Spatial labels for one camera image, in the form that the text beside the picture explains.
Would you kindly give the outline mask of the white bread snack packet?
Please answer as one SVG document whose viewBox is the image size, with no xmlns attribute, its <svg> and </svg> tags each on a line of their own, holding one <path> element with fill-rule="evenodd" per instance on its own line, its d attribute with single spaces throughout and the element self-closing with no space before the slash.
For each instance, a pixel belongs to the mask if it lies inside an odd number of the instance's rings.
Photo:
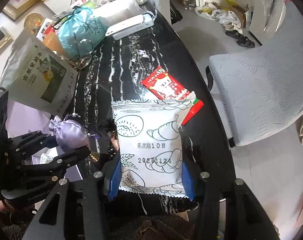
<svg viewBox="0 0 303 240">
<path fill-rule="evenodd" d="M 40 161 L 39 164 L 48 164 L 51 163 L 53 161 L 54 157 L 52 157 L 51 155 L 48 155 L 47 153 L 42 153 L 40 155 Z"/>
</svg>

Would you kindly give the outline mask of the lilac satin drawstring pouch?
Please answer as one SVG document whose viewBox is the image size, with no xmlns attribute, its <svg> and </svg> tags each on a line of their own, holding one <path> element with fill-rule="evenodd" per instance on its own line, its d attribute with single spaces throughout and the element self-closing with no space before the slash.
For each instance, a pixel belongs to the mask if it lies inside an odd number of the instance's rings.
<svg viewBox="0 0 303 240">
<path fill-rule="evenodd" d="M 55 134 L 58 146 L 65 152 L 86 146 L 89 150 L 90 139 L 99 139 L 102 135 L 94 132 L 77 122 L 77 113 L 66 115 L 63 119 L 57 115 L 49 121 L 48 129 Z"/>
</svg>

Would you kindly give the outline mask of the black polka dot scrunchie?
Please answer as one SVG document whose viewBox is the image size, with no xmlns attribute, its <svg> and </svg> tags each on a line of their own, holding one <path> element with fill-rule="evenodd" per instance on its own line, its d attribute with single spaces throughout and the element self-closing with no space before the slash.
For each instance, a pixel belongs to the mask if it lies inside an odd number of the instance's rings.
<svg viewBox="0 0 303 240">
<path fill-rule="evenodd" d="M 116 156 L 120 148 L 118 141 L 117 127 L 114 119 L 113 118 L 106 119 L 103 128 L 105 129 L 106 135 L 110 141 L 107 149 L 107 153 L 109 155 L 109 159 L 112 160 Z"/>
</svg>

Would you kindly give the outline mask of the white lilac gift box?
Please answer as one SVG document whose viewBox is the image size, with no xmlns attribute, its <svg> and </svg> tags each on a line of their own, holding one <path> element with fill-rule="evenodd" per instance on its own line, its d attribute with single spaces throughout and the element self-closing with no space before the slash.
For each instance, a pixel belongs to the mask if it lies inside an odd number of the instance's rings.
<svg viewBox="0 0 303 240">
<path fill-rule="evenodd" d="M 41 131 L 42 133 L 52 135 L 53 133 L 48 129 L 50 118 L 51 115 L 48 113 L 9 100 L 8 117 L 6 121 L 8 137 L 13 138 L 35 131 Z M 47 153 L 55 158 L 62 155 L 64 152 L 59 147 L 43 148 L 32 155 L 32 157 L 26 161 L 26 164 L 38 165 L 42 153 Z"/>
</svg>

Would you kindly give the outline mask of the glass jar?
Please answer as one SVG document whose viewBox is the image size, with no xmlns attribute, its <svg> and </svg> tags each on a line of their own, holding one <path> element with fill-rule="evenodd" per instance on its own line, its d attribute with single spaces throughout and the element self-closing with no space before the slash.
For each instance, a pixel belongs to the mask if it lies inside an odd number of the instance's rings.
<svg viewBox="0 0 303 240">
<path fill-rule="evenodd" d="M 79 55 L 76 55 L 72 59 L 68 61 L 68 63 L 76 70 L 81 70 L 86 68 L 92 61 L 92 55 L 86 55 L 83 57 L 80 57 Z"/>
</svg>

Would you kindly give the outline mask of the red white snack packet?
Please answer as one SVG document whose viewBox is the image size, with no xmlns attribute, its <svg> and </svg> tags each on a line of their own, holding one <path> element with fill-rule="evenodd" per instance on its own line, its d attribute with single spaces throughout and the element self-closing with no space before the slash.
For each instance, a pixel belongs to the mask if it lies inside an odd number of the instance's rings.
<svg viewBox="0 0 303 240">
<path fill-rule="evenodd" d="M 151 102 L 150 113 L 160 120 L 177 121 L 178 126 L 184 126 L 204 106 L 194 92 L 161 66 L 144 78 L 141 84 L 156 96 L 157 99 Z"/>
</svg>

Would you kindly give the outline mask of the teal plastic bag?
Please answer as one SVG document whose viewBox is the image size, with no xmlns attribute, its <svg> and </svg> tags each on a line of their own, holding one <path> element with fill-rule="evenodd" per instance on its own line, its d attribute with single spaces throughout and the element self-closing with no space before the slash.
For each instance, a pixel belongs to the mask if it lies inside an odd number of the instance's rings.
<svg viewBox="0 0 303 240">
<path fill-rule="evenodd" d="M 77 7 L 72 13 L 64 16 L 55 25 L 58 39 L 71 58 L 89 54 L 105 38 L 106 26 L 93 10 L 88 7 Z"/>
</svg>

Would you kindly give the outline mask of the white pillow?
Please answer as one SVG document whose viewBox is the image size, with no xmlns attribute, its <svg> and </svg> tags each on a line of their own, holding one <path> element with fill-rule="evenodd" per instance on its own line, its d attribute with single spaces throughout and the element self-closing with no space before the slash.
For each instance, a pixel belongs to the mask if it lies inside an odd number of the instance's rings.
<svg viewBox="0 0 303 240">
<path fill-rule="evenodd" d="M 105 27 L 143 15 L 145 11 L 135 0 L 116 0 L 93 9 L 92 17 L 99 18 Z"/>
</svg>

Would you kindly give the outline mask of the black sandals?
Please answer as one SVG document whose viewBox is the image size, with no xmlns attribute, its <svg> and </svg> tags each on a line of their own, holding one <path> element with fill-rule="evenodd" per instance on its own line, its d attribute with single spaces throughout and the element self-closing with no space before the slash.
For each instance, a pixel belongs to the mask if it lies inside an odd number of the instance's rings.
<svg viewBox="0 0 303 240">
<path fill-rule="evenodd" d="M 255 43 L 253 41 L 251 41 L 247 36 L 242 35 L 241 33 L 239 33 L 239 31 L 237 30 L 233 30 L 233 31 L 225 31 L 225 34 L 229 37 L 235 38 L 237 40 L 237 44 L 241 47 L 245 47 L 245 48 L 254 48 L 255 47 Z"/>
</svg>

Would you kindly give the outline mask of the white plastic bags pile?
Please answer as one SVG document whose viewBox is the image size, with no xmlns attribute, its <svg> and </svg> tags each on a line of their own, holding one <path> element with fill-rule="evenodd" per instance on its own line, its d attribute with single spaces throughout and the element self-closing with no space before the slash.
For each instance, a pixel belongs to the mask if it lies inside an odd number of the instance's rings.
<svg viewBox="0 0 303 240">
<path fill-rule="evenodd" d="M 226 31 L 236 30 L 240 34 L 243 34 L 239 18 L 230 10 L 218 9 L 213 3 L 205 3 L 203 7 L 196 7 L 194 11 L 200 17 L 217 21 L 223 25 Z"/>
</svg>

